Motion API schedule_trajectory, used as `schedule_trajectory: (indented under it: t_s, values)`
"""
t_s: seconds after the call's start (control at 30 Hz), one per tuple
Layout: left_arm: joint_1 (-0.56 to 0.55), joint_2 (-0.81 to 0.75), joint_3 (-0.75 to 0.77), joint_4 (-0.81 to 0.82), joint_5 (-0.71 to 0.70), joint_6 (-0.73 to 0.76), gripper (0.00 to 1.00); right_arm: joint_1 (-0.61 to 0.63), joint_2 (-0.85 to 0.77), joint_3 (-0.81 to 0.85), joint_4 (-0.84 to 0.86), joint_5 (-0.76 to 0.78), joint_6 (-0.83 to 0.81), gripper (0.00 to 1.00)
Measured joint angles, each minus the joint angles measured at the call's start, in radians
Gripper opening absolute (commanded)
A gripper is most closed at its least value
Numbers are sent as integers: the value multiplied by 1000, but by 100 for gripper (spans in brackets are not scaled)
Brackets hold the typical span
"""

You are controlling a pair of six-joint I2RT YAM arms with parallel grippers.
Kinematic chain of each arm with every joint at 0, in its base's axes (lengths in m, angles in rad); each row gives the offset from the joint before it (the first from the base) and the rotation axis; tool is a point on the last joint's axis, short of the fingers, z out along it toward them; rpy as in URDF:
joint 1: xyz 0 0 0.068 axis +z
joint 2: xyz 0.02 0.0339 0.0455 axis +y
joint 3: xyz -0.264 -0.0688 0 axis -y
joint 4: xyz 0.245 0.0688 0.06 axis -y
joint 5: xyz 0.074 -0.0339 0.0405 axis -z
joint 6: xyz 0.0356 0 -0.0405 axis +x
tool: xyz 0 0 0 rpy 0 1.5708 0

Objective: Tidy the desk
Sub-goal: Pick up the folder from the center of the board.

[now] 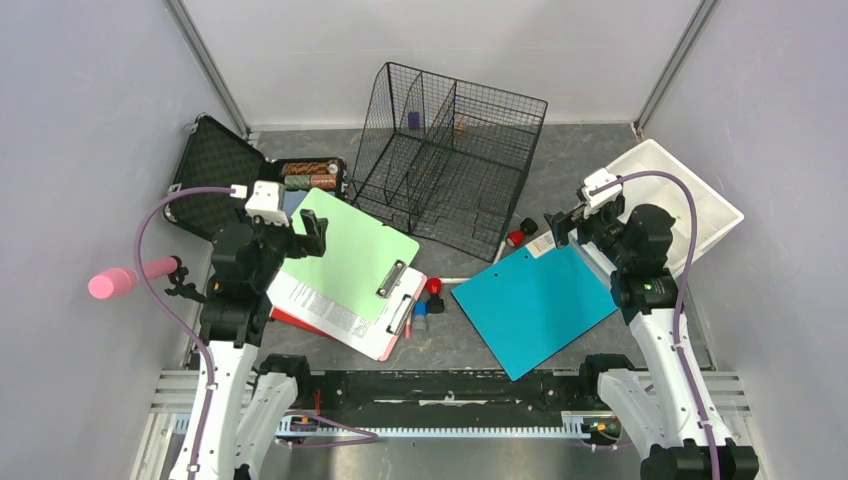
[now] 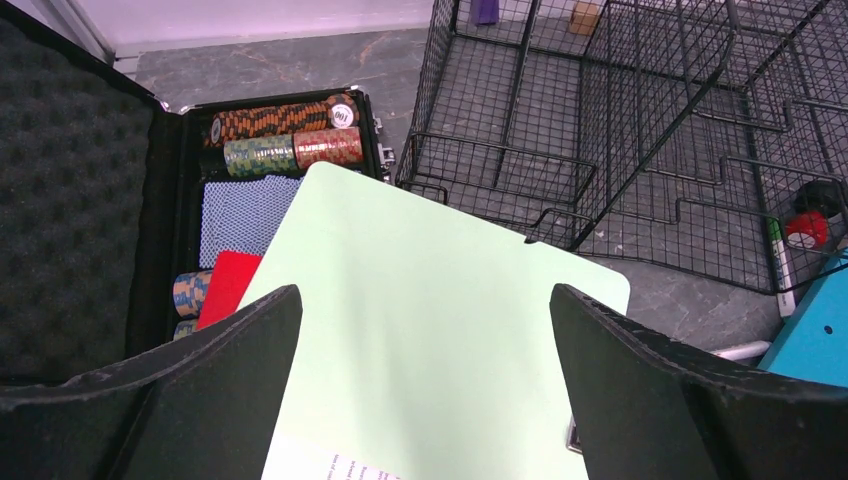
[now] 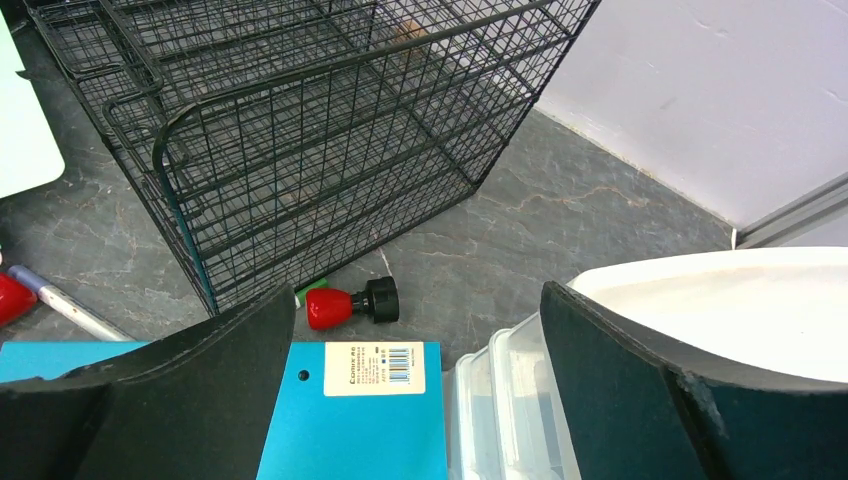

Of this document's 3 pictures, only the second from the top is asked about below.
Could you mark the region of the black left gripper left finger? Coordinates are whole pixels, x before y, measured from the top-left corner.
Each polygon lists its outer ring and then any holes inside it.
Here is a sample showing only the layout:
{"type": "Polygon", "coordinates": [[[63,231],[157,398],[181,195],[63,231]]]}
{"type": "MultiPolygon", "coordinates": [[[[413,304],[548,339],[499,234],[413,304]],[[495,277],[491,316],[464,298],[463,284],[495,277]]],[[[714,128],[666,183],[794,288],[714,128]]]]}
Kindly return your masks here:
{"type": "Polygon", "coordinates": [[[296,351],[280,287],[187,337],[58,386],[1,391],[5,479],[257,479],[296,351]]]}

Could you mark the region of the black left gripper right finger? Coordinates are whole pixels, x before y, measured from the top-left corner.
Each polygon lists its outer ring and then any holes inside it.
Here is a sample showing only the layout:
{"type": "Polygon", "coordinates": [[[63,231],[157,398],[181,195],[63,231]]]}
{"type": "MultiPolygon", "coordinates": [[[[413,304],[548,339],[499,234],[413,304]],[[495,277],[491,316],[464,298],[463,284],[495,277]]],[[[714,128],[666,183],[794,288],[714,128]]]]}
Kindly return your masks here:
{"type": "Polygon", "coordinates": [[[843,479],[847,392],[675,341],[574,287],[556,348],[592,479],[843,479]]]}

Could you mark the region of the light green clipboard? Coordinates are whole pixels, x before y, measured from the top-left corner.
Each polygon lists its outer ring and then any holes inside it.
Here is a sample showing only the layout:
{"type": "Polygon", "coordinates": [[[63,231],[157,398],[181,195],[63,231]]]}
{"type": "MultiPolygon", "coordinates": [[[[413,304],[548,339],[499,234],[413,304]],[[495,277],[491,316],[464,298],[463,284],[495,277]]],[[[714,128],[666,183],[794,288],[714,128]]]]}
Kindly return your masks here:
{"type": "Polygon", "coordinates": [[[553,288],[614,311],[612,269],[336,165],[307,172],[242,304],[294,285],[281,434],[398,479],[583,479],[553,288]]]}

